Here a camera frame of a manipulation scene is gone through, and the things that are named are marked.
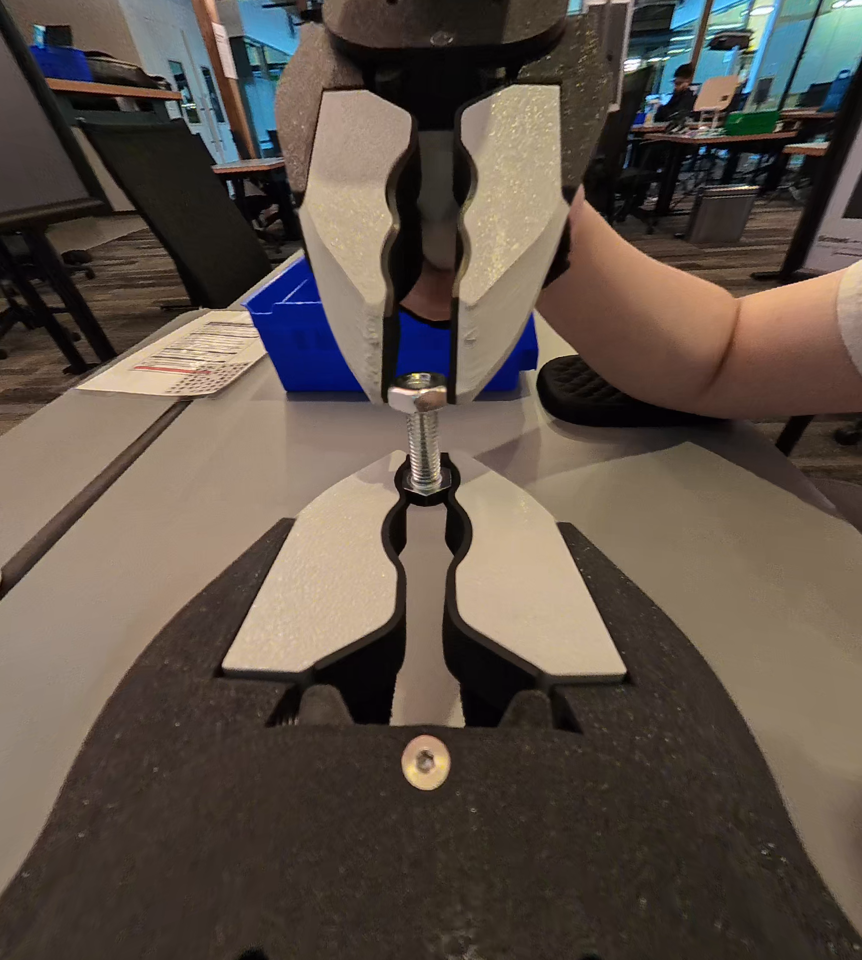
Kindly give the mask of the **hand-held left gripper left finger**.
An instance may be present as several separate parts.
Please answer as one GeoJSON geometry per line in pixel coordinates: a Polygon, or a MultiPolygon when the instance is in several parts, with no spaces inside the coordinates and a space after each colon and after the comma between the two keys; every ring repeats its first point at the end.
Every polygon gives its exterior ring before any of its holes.
{"type": "Polygon", "coordinates": [[[341,479],[293,522],[221,664],[229,677],[392,690],[405,653],[393,528],[407,504],[391,452],[341,479]]]}

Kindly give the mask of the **wooden support column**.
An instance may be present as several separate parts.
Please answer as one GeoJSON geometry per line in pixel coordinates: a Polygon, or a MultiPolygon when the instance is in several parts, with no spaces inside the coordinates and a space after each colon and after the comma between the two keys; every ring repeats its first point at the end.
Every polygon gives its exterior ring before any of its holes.
{"type": "Polygon", "coordinates": [[[259,151],[254,146],[247,123],[230,36],[221,23],[218,3],[192,1],[192,5],[202,40],[215,71],[224,113],[238,153],[244,160],[255,160],[259,157],[259,151]]]}

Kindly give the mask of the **person's right hand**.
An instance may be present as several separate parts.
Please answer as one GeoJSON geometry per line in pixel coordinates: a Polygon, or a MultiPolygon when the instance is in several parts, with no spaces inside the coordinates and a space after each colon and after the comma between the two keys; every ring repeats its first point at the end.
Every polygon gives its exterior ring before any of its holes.
{"type": "Polygon", "coordinates": [[[400,302],[401,308],[426,322],[447,324],[455,278],[453,269],[439,268],[425,259],[417,282],[400,302]]]}

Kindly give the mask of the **grey waste bin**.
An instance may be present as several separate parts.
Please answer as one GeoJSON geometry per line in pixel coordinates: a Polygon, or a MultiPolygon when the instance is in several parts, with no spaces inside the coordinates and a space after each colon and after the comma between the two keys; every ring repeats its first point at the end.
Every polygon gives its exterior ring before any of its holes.
{"type": "Polygon", "coordinates": [[[753,184],[703,186],[698,191],[684,239],[695,245],[740,241],[758,197],[753,184]]]}

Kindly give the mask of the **laminated instruction sheet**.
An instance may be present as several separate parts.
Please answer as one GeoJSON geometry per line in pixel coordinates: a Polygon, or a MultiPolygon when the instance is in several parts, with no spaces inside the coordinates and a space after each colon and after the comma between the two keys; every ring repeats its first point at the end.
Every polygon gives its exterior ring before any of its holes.
{"type": "Polygon", "coordinates": [[[78,390],[169,400],[211,397],[267,355],[245,310],[210,310],[121,359],[78,390]]]}

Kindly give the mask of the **black framed display easel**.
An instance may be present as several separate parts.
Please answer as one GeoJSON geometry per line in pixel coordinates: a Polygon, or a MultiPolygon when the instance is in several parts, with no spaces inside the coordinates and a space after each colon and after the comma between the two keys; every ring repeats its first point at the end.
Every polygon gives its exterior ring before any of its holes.
{"type": "Polygon", "coordinates": [[[104,213],[109,204],[29,47],[0,2],[0,265],[36,320],[84,375],[95,364],[80,354],[33,277],[58,295],[97,357],[117,357],[101,325],[46,235],[56,224],[104,213]]]}

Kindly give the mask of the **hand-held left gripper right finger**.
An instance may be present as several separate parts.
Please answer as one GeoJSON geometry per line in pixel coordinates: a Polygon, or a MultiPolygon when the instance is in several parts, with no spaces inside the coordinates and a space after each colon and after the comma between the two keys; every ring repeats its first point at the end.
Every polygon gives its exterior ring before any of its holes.
{"type": "Polygon", "coordinates": [[[474,710],[519,692],[621,683],[627,666],[553,515],[474,457],[449,456],[445,663],[474,710]]]}

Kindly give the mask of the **small silver hex nut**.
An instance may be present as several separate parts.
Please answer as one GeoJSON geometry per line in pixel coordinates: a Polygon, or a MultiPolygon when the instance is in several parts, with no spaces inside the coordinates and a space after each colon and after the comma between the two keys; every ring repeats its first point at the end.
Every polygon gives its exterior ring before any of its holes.
{"type": "Polygon", "coordinates": [[[447,378],[431,371],[403,374],[390,384],[387,402],[406,415],[437,412],[448,402],[447,378]]]}

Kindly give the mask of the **blue plastic bin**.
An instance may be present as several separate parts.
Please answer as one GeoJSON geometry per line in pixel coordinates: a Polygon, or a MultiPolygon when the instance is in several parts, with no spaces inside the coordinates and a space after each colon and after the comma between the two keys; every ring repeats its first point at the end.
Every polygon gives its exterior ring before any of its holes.
{"type": "MultiPolygon", "coordinates": [[[[317,283],[302,253],[283,263],[243,303],[286,392],[363,392],[328,326],[317,283]]],[[[448,370],[447,330],[402,311],[396,372],[448,370]]]]}
{"type": "Polygon", "coordinates": [[[73,47],[30,45],[29,53],[50,79],[72,82],[93,82],[91,67],[86,54],[73,47]]]}

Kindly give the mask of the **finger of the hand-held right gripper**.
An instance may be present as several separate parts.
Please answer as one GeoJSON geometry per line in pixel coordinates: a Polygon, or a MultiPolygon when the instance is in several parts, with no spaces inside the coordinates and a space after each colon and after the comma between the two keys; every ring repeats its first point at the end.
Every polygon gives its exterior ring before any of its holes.
{"type": "Polygon", "coordinates": [[[407,111],[365,89],[322,94],[299,219],[331,333],[375,404],[387,400],[398,303],[420,265],[408,223],[419,166],[407,111]]]}
{"type": "Polygon", "coordinates": [[[504,86],[466,106],[456,133],[471,174],[458,219],[449,388],[461,405],[517,344],[564,231],[559,86],[504,86]]]}

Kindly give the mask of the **person's right forearm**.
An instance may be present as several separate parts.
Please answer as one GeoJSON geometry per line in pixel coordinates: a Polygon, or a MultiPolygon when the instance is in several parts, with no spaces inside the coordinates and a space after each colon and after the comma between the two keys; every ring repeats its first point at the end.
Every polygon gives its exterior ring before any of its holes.
{"type": "Polygon", "coordinates": [[[735,297],[631,246],[582,189],[569,227],[568,268],[538,312],[620,391],[718,419],[862,412],[837,322],[844,269],[735,297]]]}

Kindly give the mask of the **wooden office desk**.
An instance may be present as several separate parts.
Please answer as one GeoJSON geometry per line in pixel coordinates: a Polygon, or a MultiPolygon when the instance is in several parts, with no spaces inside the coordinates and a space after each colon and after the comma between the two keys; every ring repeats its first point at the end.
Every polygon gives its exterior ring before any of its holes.
{"type": "Polygon", "coordinates": [[[239,159],[214,164],[211,169],[219,179],[230,185],[233,202],[246,220],[249,218],[245,199],[245,182],[249,180],[269,185],[270,203],[277,206],[279,218],[285,223],[293,219],[290,187],[284,186],[284,180],[278,176],[279,173],[286,174],[285,162],[281,158],[239,159]]]}
{"type": "Polygon", "coordinates": [[[732,185],[744,157],[756,157],[760,164],[749,182],[759,195],[773,194],[784,180],[790,154],[785,148],[804,142],[809,135],[828,134],[835,120],[832,112],[785,111],[778,128],[767,132],[729,134],[724,131],[671,129],[666,124],[634,125],[631,138],[634,149],[622,170],[619,196],[623,206],[619,220],[630,214],[654,224],[666,216],[680,215],[675,210],[677,184],[689,158],[725,156],[724,167],[715,186],[732,185]]]}

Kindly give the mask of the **small silver hex bolt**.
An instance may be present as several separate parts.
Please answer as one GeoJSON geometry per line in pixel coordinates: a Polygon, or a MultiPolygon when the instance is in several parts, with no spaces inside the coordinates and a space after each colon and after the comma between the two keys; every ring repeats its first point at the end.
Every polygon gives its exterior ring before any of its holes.
{"type": "Polygon", "coordinates": [[[401,488],[419,506],[441,503],[452,486],[452,472],[440,450],[436,411],[406,414],[408,459],[401,488]]]}

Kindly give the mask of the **black wrist rest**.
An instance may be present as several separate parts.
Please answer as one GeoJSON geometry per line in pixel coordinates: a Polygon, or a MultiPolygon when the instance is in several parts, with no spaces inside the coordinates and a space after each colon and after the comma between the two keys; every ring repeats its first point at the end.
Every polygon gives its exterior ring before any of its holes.
{"type": "Polygon", "coordinates": [[[667,409],[614,388],[580,356],[561,356],[537,372],[537,396],[550,417],[572,426],[595,428],[678,428],[715,426],[717,417],[667,409]]]}

